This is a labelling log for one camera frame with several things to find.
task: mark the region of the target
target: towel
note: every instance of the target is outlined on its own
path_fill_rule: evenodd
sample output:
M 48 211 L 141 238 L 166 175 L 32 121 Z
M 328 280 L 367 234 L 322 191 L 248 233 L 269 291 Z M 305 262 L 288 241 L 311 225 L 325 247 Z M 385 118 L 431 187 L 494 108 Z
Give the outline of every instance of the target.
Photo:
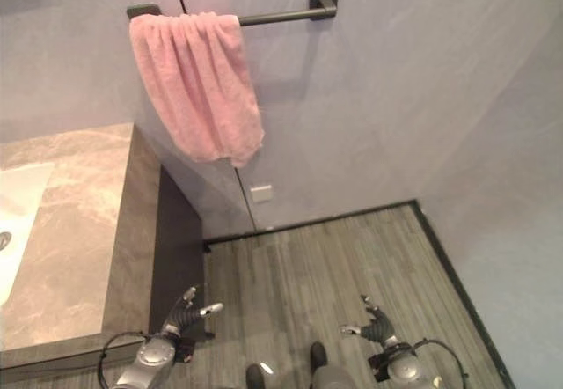
M 264 131 L 234 15 L 142 15 L 129 24 L 150 101 L 178 148 L 196 162 L 244 166 Z

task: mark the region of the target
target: cable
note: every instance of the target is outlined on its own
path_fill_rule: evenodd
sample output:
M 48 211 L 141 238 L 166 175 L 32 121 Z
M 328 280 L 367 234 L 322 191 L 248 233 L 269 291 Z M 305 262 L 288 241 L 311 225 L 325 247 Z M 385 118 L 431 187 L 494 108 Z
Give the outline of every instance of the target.
M 256 227 L 256 221 L 254 220 L 254 215 L 252 214 L 252 210 L 250 208 L 250 203 L 248 202 L 248 198 L 246 197 L 245 186 L 243 185 L 243 181 L 240 179 L 240 174 L 238 173 L 238 168 L 233 167 L 235 170 L 235 175 L 237 175 L 238 185 L 240 186 L 240 190 L 243 192 L 243 198 L 245 199 L 246 204 L 246 211 L 248 211 L 248 216 L 250 216 L 250 220 L 252 222 L 252 228 L 254 231 L 258 231 Z
M 98 374 L 99 387 L 101 387 L 102 389 L 109 389 L 107 382 L 106 382 L 106 378 L 104 378 L 104 371 L 102 370 L 103 369 L 103 361 L 104 361 L 104 358 L 106 357 L 106 351 L 113 341 L 115 341 L 117 338 L 121 338 L 122 336 L 139 336 L 139 337 L 144 338 L 145 341 L 147 341 L 153 335 L 152 334 L 144 334 L 143 332 L 121 332 L 120 334 L 115 334 L 114 336 L 112 336 L 104 344 L 104 347 L 102 348 L 101 352 L 99 353 L 98 365 L 96 367 L 96 372 Z
M 426 339 L 426 338 L 424 338 L 422 341 L 418 341 L 413 345 L 413 350 L 416 351 L 418 348 L 423 347 L 424 345 L 428 345 L 430 343 L 434 343 L 434 344 L 439 345 L 442 348 L 446 349 L 456 359 L 457 367 L 459 369 L 459 375 L 461 376 L 462 387 L 464 389 L 467 389 L 468 375 L 467 375 L 467 373 L 465 373 L 464 366 L 461 364 L 459 357 L 456 355 L 454 350 L 452 348 L 450 348 L 448 345 L 446 345 L 442 341 L 438 341 L 437 339 Z

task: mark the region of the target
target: wall outlet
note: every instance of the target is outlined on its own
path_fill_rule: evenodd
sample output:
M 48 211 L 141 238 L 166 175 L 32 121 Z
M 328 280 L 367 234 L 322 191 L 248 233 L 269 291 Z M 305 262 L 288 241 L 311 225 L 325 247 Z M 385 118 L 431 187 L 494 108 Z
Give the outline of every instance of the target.
M 250 194 L 253 202 L 269 202 L 274 198 L 274 187 L 272 185 L 251 187 Z

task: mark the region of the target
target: sink drain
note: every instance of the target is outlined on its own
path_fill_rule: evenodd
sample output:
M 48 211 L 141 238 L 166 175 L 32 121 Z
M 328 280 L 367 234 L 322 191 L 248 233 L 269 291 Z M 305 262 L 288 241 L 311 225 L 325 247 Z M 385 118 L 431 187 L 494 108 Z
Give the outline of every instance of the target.
M 11 233 L 9 232 L 0 232 L 0 251 L 4 250 L 5 247 L 10 244 L 11 241 Z

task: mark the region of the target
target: marble countertop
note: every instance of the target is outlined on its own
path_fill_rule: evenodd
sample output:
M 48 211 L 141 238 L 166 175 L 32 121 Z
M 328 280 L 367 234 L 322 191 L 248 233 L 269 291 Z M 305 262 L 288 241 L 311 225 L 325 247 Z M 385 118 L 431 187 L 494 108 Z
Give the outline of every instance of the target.
M 3 170 L 55 164 L 10 297 L 3 350 L 98 334 L 133 124 L 0 145 Z

